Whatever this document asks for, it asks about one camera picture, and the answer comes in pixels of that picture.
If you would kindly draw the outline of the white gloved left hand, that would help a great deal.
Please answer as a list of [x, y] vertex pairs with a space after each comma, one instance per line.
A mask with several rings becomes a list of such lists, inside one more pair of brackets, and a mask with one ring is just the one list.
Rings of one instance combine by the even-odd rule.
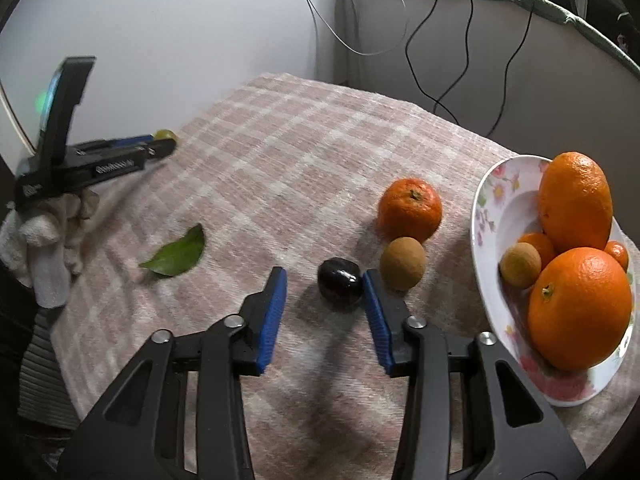
[[32, 289], [39, 307], [55, 309], [70, 298], [72, 278], [84, 270], [80, 246], [99, 208], [98, 193], [85, 188], [11, 209], [1, 225], [1, 262]]

